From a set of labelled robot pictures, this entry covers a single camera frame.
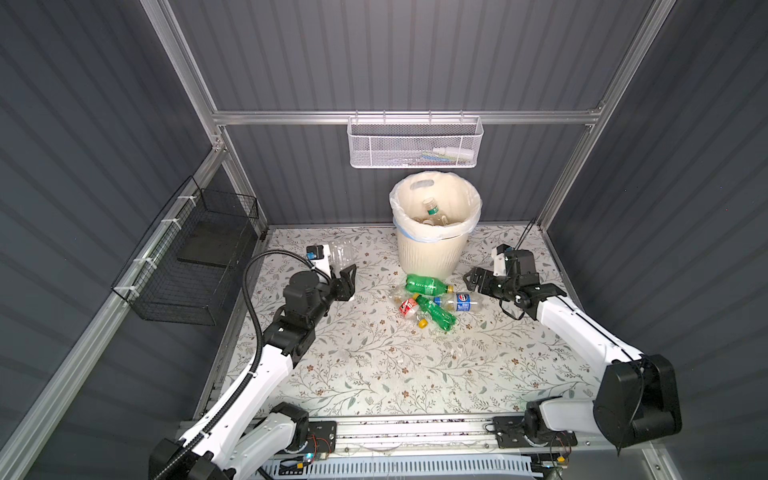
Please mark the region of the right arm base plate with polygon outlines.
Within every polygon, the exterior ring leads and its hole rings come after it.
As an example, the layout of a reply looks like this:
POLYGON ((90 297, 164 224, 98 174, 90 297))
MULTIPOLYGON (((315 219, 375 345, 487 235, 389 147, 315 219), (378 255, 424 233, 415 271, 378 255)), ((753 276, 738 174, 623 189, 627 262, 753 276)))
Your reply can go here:
POLYGON ((549 448, 569 449, 578 444, 573 432, 555 431, 533 416, 496 416, 491 420, 491 433, 500 448, 549 448))

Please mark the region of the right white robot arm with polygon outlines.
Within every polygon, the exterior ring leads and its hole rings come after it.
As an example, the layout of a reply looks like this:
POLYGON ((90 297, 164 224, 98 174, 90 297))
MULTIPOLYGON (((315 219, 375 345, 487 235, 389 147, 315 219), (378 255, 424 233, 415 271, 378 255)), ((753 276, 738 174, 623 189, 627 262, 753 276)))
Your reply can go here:
POLYGON ((586 360, 599 382, 593 399, 548 397, 530 402, 521 430, 529 443, 551 441, 559 432, 600 434, 618 451, 682 430, 676 374, 664 356, 645 354, 611 334, 536 274, 496 276, 475 267, 463 276, 467 289, 509 301, 557 334, 586 360))

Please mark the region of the small green bottle yellow cap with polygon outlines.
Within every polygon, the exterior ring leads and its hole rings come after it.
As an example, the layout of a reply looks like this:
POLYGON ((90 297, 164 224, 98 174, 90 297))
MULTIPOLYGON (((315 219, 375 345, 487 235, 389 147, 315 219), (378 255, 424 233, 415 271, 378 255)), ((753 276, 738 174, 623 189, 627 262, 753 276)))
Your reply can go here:
POLYGON ((424 295, 415 295, 414 300, 420 309, 427 313, 440 329, 449 332, 454 328, 457 322, 456 317, 435 303, 432 298, 424 295))

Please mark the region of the red label cola bottle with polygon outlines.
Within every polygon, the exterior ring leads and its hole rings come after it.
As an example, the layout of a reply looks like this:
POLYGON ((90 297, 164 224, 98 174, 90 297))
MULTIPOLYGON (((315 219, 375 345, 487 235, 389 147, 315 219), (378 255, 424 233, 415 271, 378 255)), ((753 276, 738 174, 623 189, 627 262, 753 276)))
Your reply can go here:
POLYGON ((408 297, 399 305, 398 310, 404 318, 415 318, 420 306, 415 298, 408 297))

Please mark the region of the clear bottle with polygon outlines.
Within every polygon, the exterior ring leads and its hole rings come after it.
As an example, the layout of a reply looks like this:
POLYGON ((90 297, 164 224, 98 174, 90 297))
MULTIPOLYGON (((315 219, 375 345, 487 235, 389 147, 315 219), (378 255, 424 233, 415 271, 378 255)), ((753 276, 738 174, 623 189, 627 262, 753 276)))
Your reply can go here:
POLYGON ((336 274, 356 263, 357 250, 352 241, 337 240, 329 248, 329 265, 336 274))

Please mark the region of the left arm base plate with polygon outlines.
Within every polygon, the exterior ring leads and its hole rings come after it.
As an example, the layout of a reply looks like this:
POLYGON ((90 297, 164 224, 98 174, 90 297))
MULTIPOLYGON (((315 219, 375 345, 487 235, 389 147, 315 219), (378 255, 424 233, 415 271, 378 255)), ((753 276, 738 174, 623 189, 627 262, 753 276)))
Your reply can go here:
POLYGON ((311 420, 299 433, 299 442, 277 452, 278 455, 313 454, 326 458, 336 450, 338 423, 336 421, 311 420))

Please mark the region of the cream label tea bottle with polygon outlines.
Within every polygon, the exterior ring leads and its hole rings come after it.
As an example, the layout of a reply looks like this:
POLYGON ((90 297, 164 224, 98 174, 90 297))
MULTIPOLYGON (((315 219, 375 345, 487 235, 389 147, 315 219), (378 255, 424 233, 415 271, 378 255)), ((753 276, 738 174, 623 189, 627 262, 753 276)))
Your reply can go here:
POLYGON ((433 197, 426 198, 423 201, 423 206, 427 213, 427 217, 422 221, 423 224, 430 226, 446 225, 445 216, 441 213, 439 206, 433 197))

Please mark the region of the pepsi bottle blue label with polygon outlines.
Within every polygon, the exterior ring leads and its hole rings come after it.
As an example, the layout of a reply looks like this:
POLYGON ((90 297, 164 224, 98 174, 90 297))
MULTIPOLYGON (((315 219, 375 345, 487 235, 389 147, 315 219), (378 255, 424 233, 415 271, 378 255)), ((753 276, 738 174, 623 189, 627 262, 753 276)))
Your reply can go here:
POLYGON ((436 305, 449 312, 476 312, 483 306, 481 295, 473 292, 454 292, 435 296, 436 305))

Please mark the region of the large green soda bottle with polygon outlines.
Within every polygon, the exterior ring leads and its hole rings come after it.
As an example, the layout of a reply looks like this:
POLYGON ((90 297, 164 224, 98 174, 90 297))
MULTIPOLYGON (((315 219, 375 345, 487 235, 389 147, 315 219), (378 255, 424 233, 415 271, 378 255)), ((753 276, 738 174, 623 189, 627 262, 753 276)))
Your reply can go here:
POLYGON ((406 276, 405 289, 414 294, 426 296, 441 296, 455 291, 452 285, 429 276, 408 274, 406 276))

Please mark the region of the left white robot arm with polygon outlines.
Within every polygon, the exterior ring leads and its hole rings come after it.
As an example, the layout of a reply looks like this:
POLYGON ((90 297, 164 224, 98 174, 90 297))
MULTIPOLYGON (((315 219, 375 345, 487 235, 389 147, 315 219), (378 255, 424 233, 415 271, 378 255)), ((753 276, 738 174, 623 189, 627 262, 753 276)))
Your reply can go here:
POLYGON ((282 451, 298 454, 309 432, 306 410, 282 402, 267 417, 256 414, 288 378, 316 339, 316 327, 336 302, 353 299, 352 256, 333 260, 288 252, 303 264, 283 290, 284 303, 268 328, 256 325, 250 363, 214 406, 178 439, 164 439, 149 458, 151 479, 248 479, 282 451))

